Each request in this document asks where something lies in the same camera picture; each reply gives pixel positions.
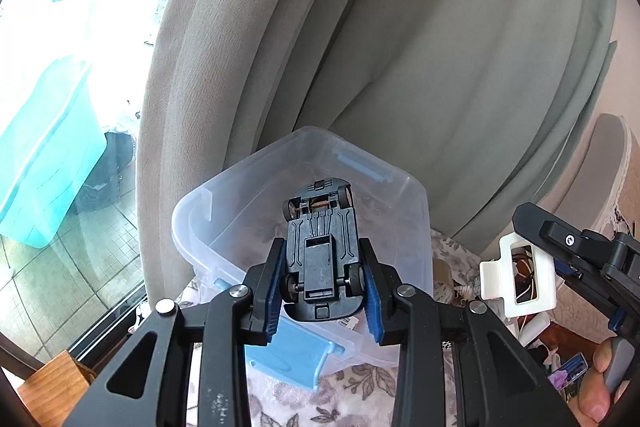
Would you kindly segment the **person's right hand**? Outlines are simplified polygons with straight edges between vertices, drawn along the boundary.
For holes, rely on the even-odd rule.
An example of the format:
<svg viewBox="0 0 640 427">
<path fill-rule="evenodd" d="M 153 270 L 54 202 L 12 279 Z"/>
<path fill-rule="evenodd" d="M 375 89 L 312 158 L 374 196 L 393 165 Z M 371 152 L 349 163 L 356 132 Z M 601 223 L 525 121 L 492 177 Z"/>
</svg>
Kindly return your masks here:
<svg viewBox="0 0 640 427">
<path fill-rule="evenodd" d="M 604 372 L 610 366 L 612 358 L 612 339 L 607 339 L 594 351 L 592 366 L 582 379 L 578 395 L 570 401 L 570 410 L 582 427 L 599 425 L 610 406 L 620 399 L 628 387 L 629 381 L 623 381 L 612 398 L 605 386 Z"/>
</svg>

